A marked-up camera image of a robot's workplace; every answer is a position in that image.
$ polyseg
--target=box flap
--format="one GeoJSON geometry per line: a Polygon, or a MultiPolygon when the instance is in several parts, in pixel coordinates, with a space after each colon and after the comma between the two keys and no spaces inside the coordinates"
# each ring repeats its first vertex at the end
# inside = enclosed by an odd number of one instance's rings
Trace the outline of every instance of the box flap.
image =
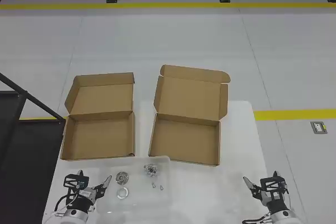
{"type": "Polygon", "coordinates": [[[227,73],[162,66],[161,74],[154,100],[159,114],[214,121],[227,114],[228,85],[221,84],[230,81],[227,73]]]}
{"type": "Polygon", "coordinates": [[[133,73],[76,76],[65,101],[70,114],[132,111],[133,73]]]}
{"type": "Polygon", "coordinates": [[[161,68],[161,75],[165,77],[182,78],[186,80],[196,80],[204,82],[230,82],[230,76],[225,72],[181,66],[164,65],[161,68]]]}

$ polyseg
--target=yellow stripe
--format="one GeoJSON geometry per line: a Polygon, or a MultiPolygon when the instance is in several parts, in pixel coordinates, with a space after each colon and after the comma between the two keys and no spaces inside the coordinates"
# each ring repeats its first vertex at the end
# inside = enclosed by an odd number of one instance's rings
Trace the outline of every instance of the yellow stripe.
{"type": "Polygon", "coordinates": [[[56,120],[56,118],[53,116],[38,116],[36,118],[20,118],[20,120],[56,120]]]}
{"type": "Polygon", "coordinates": [[[336,109],[255,111],[255,120],[336,119],[336,109]]]}
{"type": "Polygon", "coordinates": [[[336,3],[69,3],[69,4],[0,4],[0,10],[83,10],[105,8],[336,8],[336,3]]]}

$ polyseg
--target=white table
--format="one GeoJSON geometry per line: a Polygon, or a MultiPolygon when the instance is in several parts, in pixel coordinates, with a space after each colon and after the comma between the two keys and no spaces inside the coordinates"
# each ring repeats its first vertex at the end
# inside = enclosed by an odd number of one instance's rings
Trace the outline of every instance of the white table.
{"type": "MultiPolygon", "coordinates": [[[[135,106],[136,156],[146,157],[155,110],[150,101],[135,106]]],[[[259,218],[267,213],[268,210],[251,196],[242,180],[247,176],[259,184],[261,178],[267,177],[250,103],[229,101],[228,114],[221,122],[219,166],[171,162],[173,203],[170,211],[104,216],[94,211],[89,214],[87,223],[241,223],[244,219],[259,218]]],[[[97,160],[68,162],[58,159],[43,220],[51,214],[57,200],[67,193],[67,188],[63,187],[66,175],[82,169],[90,177],[89,186],[95,186],[102,182],[97,178],[100,168],[102,165],[97,160]]],[[[48,223],[59,223],[59,220],[53,217],[48,223]]]]}

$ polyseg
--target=clear plastic tray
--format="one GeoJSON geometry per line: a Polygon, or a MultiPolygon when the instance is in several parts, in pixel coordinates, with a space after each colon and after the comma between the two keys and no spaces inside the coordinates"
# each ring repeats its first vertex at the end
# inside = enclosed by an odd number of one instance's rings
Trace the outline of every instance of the clear plastic tray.
{"type": "Polygon", "coordinates": [[[109,175],[112,175],[112,181],[105,192],[105,196],[97,200],[99,214],[162,208],[171,205],[170,159],[167,156],[114,159],[107,168],[102,169],[99,173],[100,179],[109,175]],[[146,174],[144,166],[147,164],[157,165],[158,173],[156,176],[150,177],[146,174]],[[117,191],[122,186],[116,182],[116,175],[122,171],[129,175],[128,182],[123,185],[129,191],[125,199],[117,197],[117,191]]]}

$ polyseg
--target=cardboard box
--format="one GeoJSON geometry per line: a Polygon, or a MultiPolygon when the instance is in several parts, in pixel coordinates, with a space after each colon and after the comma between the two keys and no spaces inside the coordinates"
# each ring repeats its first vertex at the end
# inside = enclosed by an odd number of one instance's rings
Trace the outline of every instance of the cardboard box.
{"type": "Polygon", "coordinates": [[[133,84],[133,73],[74,78],[62,160],[134,156],[133,84]]]}
{"type": "Polygon", "coordinates": [[[158,78],[149,156],[217,166],[220,119],[227,114],[225,72],[164,65],[158,78]]]}

